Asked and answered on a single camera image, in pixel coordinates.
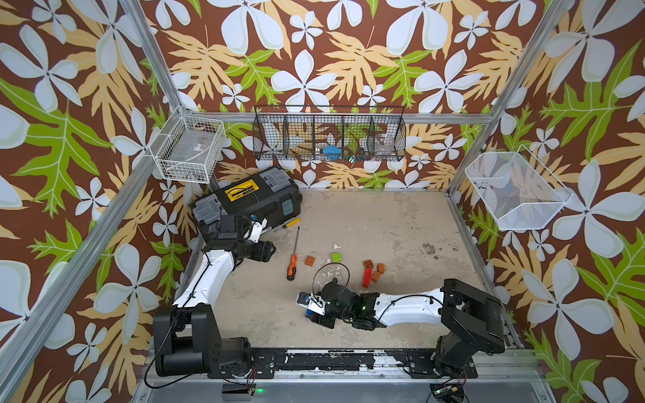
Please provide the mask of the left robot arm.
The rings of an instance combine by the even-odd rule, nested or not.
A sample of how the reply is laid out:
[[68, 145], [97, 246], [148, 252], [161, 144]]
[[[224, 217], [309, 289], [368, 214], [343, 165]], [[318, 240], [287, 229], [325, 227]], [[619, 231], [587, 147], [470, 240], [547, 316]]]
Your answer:
[[241, 263], [270, 261], [275, 246], [260, 240], [267, 224], [267, 219], [255, 215], [225, 215], [216, 220], [202, 263], [186, 290], [154, 317], [151, 365], [156, 374], [216, 378], [223, 372], [242, 376], [251, 371], [250, 342], [245, 337], [223, 338], [213, 308], [225, 280]]

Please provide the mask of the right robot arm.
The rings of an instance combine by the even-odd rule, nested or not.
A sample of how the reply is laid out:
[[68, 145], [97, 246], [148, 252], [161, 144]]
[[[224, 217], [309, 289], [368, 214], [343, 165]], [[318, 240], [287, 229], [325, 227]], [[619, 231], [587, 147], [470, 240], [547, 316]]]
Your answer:
[[457, 279], [430, 292], [390, 295], [357, 294], [334, 278], [321, 290], [301, 292], [297, 304], [307, 309], [310, 321], [330, 329], [337, 320], [365, 331], [407, 323], [444, 326], [448, 333], [429, 359], [433, 377], [458, 378], [474, 354], [506, 351], [501, 301]]

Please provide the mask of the red long lego brick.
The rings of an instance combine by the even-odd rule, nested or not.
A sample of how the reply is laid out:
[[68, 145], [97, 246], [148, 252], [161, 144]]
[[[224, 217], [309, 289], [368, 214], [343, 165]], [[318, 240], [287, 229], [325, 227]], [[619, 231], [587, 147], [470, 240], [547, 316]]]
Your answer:
[[364, 274], [363, 274], [362, 282], [361, 282], [361, 286], [362, 286], [363, 289], [368, 289], [370, 287], [372, 272], [373, 272], [373, 270], [370, 269], [370, 268], [364, 269]]

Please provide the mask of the black deli toolbox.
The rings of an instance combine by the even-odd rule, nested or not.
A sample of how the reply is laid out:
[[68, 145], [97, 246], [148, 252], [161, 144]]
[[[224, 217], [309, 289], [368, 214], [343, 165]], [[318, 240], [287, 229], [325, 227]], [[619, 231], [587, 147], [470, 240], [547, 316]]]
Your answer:
[[223, 215], [256, 216], [267, 221], [268, 230], [279, 228], [301, 213], [299, 186], [280, 167], [262, 172], [199, 198], [192, 214], [203, 239], [215, 236], [216, 221]]

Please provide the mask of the blue object in basket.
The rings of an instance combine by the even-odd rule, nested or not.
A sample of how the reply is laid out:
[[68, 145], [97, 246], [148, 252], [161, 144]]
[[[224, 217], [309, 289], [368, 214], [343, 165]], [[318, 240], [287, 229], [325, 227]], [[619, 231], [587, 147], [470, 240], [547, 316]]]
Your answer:
[[336, 146], [328, 145], [324, 148], [324, 156], [327, 161], [337, 161], [342, 158], [343, 151]]

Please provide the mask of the orange black handled screwdriver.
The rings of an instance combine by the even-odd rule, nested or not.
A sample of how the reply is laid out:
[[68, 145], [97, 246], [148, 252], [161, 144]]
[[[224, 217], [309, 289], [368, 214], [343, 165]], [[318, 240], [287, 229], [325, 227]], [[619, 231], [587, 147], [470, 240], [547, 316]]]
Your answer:
[[287, 266], [287, 280], [294, 281], [297, 273], [297, 244], [299, 238], [300, 228], [297, 229], [296, 239], [294, 241], [294, 248], [290, 258], [289, 265]]

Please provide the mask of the small yellow handled screwdriver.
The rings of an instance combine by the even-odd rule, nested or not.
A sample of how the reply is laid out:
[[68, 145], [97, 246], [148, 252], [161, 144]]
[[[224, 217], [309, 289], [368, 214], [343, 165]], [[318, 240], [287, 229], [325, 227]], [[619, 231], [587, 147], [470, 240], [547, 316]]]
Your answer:
[[287, 223], [280, 224], [275, 230], [288, 229], [288, 228], [291, 228], [293, 226], [299, 225], [300, 222], [301, 222], [300, 218], [294, 218], [294, 219], [292, 219], [291, 221], [289, 221]]

